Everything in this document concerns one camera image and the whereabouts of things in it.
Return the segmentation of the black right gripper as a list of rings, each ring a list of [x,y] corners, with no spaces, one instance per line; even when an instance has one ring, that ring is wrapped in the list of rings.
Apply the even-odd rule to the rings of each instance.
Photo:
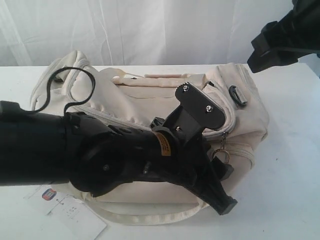
[[[320,53],[320,2],[292,4],[292,10],[279,21],[268,22],[251,41],[254,50],[247,64],[253,73],[297,63],[300,53]]]

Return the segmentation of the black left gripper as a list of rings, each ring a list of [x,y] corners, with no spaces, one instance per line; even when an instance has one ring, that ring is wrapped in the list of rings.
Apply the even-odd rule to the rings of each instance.
[[[140,130],[147,150],[139,179],[181,185],[223,216],[237,204],[220,182],[228,179],[234,168],[228,152],[213,152],[210,162],[207,155],[210,145],[203,136],[206,128],[215,129],[215,121],[203,117],[169,116],[167,119],[156,118],[149,130]]]

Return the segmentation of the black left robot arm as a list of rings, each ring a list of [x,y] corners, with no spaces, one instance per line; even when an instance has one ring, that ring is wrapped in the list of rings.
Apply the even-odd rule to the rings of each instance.
[[[105,125],[84,112],[57,116],[2,101],[0,184],[71,183],[99,197],[127,183],[168,182],[225,215],[237,203],[221,184],[233,168],[209,159],[202,135],[223,120],[218,109],[196,114],[181,104],[167,119],[155,118],[151,130],[142,130]]]

